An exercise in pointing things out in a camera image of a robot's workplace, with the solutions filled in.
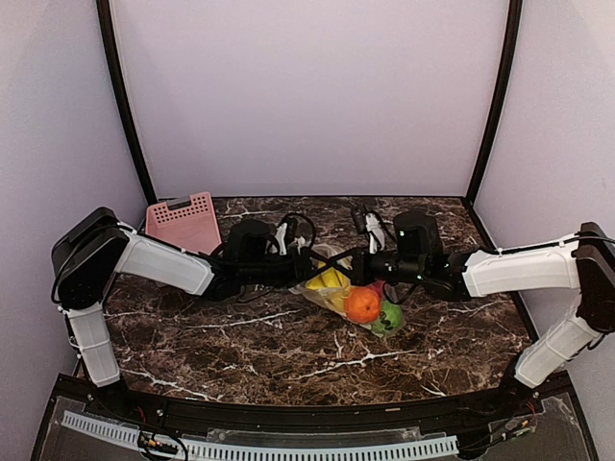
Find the table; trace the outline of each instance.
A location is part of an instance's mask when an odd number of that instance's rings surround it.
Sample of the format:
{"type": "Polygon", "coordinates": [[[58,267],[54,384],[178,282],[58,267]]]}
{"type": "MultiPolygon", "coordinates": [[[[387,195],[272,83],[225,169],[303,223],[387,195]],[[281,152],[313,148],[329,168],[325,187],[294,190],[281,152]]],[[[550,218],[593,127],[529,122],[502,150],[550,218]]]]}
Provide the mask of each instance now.
{"type": "MultiPolygon", "coordinates": [[[[438,222],[447,252],[474,250],[480,235],[456,198],[285,197],[214,199],[225,236],[246,217],[277,224],[309,216],[319,242],[364,245],[349,209],[385,219],[419,209],[438,222]]],[[[212,303],[146,279],[120,276],[106,318],[132,389],[171,397],[271,405],[391,403],[496,387],[528,332],[507,294],[447,303],[417,290],[406,326],[380,339],[364,328],[277,291],[252,303],[212,303]]]]}

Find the pink plastic bin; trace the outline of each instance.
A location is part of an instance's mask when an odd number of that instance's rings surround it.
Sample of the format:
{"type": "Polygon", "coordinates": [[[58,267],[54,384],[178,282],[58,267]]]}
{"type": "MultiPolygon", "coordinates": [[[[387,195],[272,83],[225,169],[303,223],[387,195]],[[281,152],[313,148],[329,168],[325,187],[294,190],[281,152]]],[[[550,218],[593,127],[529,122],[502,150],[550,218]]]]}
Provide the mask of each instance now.
{"type": "Polygon", "coordinates": [[[206,255],[220,245],[220,230],[208,192],[148,206],[145,233],[206,255]]]}

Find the white backdrop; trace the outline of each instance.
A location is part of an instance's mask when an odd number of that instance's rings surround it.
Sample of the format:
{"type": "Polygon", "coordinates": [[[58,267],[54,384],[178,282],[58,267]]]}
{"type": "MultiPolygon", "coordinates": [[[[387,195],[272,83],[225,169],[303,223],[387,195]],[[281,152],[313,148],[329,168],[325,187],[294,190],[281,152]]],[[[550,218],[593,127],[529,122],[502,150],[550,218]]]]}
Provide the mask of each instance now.
{"type": "Polygon", "coordinates": [[[505,0],[114,0],[159,196],[464,195],[505,0]]]}
{"type": "MultiPolygon", "coordinates": [[[[557,238],[596,221],[615,236],[615,4],[526,2],[477,211],[496,244],[557,238]]],[[[575,296],[523,293],[545,332],[575,296]]],[[[615,453],[615,337],[569,365],[601,459],[615,453]]]]}

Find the white wall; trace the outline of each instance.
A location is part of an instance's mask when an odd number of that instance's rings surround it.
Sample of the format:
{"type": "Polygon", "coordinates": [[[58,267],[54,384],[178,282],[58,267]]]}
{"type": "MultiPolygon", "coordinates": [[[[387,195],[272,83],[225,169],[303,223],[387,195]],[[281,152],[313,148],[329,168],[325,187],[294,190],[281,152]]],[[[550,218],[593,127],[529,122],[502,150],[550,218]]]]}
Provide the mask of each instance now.
{"type": "Polygon", "coordinates": [[[114,0],[162,197],[463,195],[505,0],[114,0]]]}
{"type": "MultiPolygon", "coordinates": [[[[526,2],[502,123],[477,209],[498,245],[596,221],[615,236],[615,3],[526,2]]],[[[567,291],[525,293],[544,332],[567,291]]],[[[569,370],[601,459],[615,453],[615,338],[569,370]]]]}
{"type": "Polygon", "coordinates": [[[58,372],[54,242],[95,207],[144,202],[116,113],[95,2],[0,2],[0,458],[30,459],[58,372]]]}

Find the pink basket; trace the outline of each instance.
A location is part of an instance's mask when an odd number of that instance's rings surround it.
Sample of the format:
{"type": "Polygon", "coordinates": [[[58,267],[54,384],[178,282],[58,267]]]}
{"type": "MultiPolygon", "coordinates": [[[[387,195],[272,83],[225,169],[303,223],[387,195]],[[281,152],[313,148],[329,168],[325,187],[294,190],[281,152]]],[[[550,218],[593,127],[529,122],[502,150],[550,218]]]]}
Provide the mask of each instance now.
{"type": "Polygon", "coordinates": [[[208,192],[148,206],[145,233],[206,255],[222,241],[208,192]]]}

